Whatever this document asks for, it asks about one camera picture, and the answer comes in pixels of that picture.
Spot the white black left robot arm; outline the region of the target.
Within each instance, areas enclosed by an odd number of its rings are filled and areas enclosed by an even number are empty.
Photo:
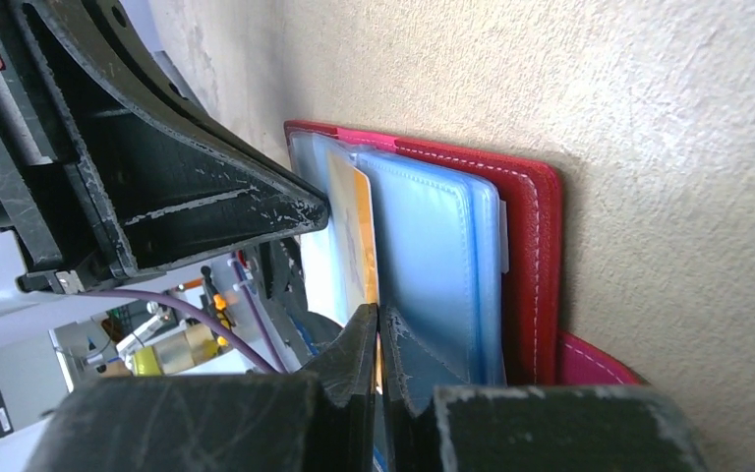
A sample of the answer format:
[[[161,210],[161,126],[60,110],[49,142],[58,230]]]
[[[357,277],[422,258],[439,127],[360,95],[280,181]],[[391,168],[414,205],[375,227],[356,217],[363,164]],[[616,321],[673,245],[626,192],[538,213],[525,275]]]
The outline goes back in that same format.
[[[328,217],[180,92],[120,2],[0,1],[0,316]]]

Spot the orange gold credit card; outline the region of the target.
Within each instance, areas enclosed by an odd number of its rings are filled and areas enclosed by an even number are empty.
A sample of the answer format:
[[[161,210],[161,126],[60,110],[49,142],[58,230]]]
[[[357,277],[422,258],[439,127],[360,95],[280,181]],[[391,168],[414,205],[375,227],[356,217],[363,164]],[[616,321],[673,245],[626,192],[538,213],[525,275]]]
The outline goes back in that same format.
[[[345,150],[325,152],[329,172],[334,244],[339,259],[346,312],[379,302],[378,264],[369,177]]]

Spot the red leather card holder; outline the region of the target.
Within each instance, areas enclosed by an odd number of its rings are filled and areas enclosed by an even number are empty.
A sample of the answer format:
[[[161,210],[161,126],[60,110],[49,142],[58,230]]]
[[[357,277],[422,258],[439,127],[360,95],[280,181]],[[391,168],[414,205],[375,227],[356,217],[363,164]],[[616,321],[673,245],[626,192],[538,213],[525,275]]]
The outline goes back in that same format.
[[[490,180],[505,202],[509,271],[502,282],[502,348],[510,384],[642,384],[633,370],[559,328],[563,191],[549,164],[523,157],[302,120],[314,133],[370,145]]]

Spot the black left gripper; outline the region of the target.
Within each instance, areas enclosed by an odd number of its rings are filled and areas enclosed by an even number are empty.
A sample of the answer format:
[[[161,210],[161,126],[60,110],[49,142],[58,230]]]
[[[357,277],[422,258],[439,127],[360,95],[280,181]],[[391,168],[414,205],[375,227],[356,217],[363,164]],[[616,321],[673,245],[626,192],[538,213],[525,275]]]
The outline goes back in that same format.
[[[181,94],[121,2],[0,1],[0,230],[21,290],[120,286],[328,217]]]

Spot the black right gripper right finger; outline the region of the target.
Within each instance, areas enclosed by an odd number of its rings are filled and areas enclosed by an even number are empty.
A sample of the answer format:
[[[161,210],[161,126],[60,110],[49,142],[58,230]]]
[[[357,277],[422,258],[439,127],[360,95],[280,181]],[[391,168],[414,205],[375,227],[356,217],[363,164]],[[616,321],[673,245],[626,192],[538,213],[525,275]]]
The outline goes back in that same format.
[[[465,383],[392,308],[379,313],[391,471],[706,471],[677,405],[650,387]]]

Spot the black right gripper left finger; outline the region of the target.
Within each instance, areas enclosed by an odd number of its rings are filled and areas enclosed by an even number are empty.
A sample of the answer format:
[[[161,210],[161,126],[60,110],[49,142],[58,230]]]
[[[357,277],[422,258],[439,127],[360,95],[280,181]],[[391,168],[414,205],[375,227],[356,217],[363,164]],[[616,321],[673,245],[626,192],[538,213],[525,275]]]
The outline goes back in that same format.
[[[378,307],[292,374],[102,379],[56,409],[30,471],[369,471]]]

